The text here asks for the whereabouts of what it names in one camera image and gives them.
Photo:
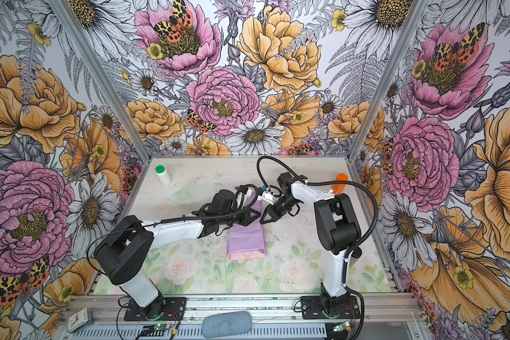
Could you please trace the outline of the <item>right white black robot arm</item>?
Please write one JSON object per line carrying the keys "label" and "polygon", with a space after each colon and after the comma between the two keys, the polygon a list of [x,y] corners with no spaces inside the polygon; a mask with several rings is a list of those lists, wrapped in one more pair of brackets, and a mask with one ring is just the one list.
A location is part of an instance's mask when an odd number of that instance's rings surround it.
{"label": "right white black robot arm", "polygon": [[268,188],[263,188],[260,194],[260,198],[269,202],[260,223],[277,222],[283,216],[291,215],[294,208],[311,208],[318,239],[328,251],[320,295],[300,299],[303,319],[359,318],[361,312],[357,299],[347,290],[351,256],[355,252],[353,246],[361,239],[361,228],[351,199],[347,194],[308,186],[288,172],[280,174],[277,182],[282,191],[280,198],[274,198]]}

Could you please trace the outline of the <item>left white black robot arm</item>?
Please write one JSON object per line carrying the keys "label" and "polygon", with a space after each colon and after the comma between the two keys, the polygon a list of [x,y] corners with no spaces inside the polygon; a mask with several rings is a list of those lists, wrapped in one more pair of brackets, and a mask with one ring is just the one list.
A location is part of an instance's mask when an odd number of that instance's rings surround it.
{"label": "left white black robot arm", "polygon": [[151,249],[185,239],[220,235],[234,225],[252,224],[261,214],[252,206],[262,189],[253,184],[222,189],[210,203],[179,218],[143,222],[134,215],[123,218],[103,238],[93,252],[103,272],[115,286],[121,287],[147,320],[158,320],[165,302],[157,287],[143,271]]}

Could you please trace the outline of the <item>pink wrapping paper sheet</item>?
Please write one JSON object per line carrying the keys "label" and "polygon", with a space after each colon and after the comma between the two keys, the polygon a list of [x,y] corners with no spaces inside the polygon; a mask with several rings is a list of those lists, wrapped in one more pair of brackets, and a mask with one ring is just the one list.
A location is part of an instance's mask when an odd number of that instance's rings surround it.
{"label": "pink wrapping paper sheet", "polygon": [[253,222],[248,226],[234,225],[229,229],[228,258],[232,261],[264,259],[266,257],[264,229],[260,223],[261,201],[257,201],[252,209],[258,212]]}

